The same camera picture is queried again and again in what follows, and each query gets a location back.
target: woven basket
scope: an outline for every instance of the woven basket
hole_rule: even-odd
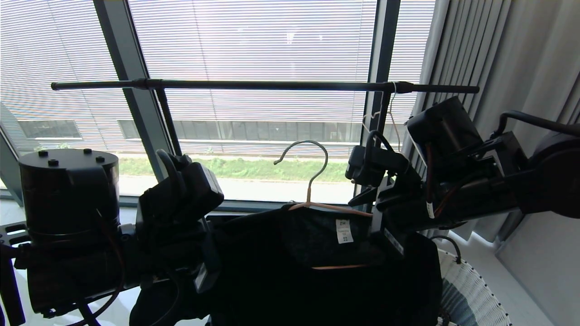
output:
[[[511,326],[508,314],[481,275],[461,259],[460,252],[458,256],[439,249],[443,278],[441,307],[449,314],[451,322],[448,325]],[[439,325],[445,322],[440,319]]]

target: clothing rack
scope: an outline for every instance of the clothing rack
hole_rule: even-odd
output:
[[[433,93],[477,93],[478,86],[453,85],[421,85],[410,82],[304,82],[304,81],[176,81],[167,79],[140,78],[132,81],[99,81],[99,82],[53,82],[53,90],[65,89],[94,89],[94,88],[137,88],[154,90],[160,103],[173,154],[181,155],[181,147],[177,139],[177,132],[169,112],[166,88],[180,89],[254,89],[254,90],[335,90],[355,92],[382,92],[377,129],[385,131],[385,120],[389,110],[389,98],[394,92],[397,94],[411,92]]]

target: wire hanger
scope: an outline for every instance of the wire hanger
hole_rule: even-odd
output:
[[[316,179],[317,176],[321,175],[321,173],[324,172],[324,169],[326,169],[326,166],[328,165],[328,152],[327,152],[326,148],[324,148],[324,146],[322,146],[319,142],[315,142],[314,140],[301,140],[301,141],[292,143],[290,146],[286,147],[286,149],[282,153],[282,156],[280,156],[279,160],[274,162],[274,165],[282,162],[282,160],[284,159],[284,157],[286,156],[286,153],[288,152],[288,150],[290,150],[290,148],[294,147],[295,145],[302,144],[302,143],[312,143],[312,144],[315,144],[316,146],[320,147],[324,152],[324,165],[322,166],[322,169],[320,169],[320,171],[318,171],[308,182],[308,191],[306,193],[306,202],[296,204],[296,205],[290,207],[289,211],[294,210],[296,208],[300,208],[300,207],[316,206],[316,207],[333,209],[335,211],[340,211],[340,212],[344,212],[344,213],[351,213],[351,214],[356,214],[356,215],[372,217],[372,214],[370,214],[370,213],[357,211],[355,209],[327,205],[327,204],[319,204],[317,202],[310,201],[310,195],[312,193],[312,182]]]

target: black garment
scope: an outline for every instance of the black garment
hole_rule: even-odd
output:
[[[335,219],[350,220],[354,242],[338,244]],[[216,227],[223,270],[199,295],[188,282],[181,311],[165,325],[212,315],[221,325],[437,324],[441,274],[437,247],[419,234],[405,259],[386,260],[366,242],[370,223],[358,215],[287,207]],[[311,266],[373,266],[315,270]],[[149,325],[175,297],[171,282],[141,291],[130,325]]]

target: basket handle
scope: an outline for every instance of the basket handle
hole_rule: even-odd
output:
[[[455,262],[458,265],[460,265],[461,264],[461,251],[459,251],[459,246],[457,246],[457,243],[455,243],[455,241],[453,239],[446,237],[446,236],[432,236],[429,238],[429,240],[433,240],[433,239],[437,239],[437,238],[445,239],[445,240],[451,242],[453,247],[455,247],[455,252],[457,253],[457,259],[455,260]]]

